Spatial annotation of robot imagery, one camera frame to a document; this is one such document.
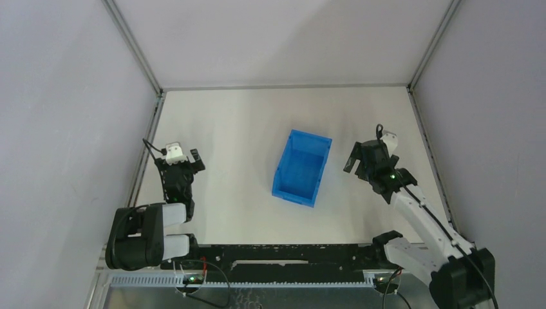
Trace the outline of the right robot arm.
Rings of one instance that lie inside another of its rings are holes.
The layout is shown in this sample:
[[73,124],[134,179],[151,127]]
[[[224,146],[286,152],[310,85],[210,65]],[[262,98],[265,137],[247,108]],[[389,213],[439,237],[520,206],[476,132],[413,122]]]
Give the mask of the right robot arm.
[[428,248],[425,254],[392,230],[373,239],[373,262],[381,268],[394,264],[409,271],[428,286],[438,308],[478,308],[487,303],[498,308],[492,253],[476,248],[443,224],[415,177],[407,169],[396,168],[398,160],[385,140],[356,142],[343,169],[368,182],[404,217]]

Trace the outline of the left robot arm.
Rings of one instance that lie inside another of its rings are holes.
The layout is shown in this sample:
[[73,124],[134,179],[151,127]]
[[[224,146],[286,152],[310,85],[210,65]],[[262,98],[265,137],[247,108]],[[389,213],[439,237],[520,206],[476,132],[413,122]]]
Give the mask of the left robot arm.
[[108,268],[136,271],[172,258],[185,268],[200,263],[201,251],[189,244],[188,235],[168,236],[164,231],[167,226],[193,218],[192,184],[195,174],[205,170],[205,165],[197,149],[191,149],[190,154],[193,161],[185,155],[173,158],[169,154],[154,159],[163,201],[116,210],[105,252]]

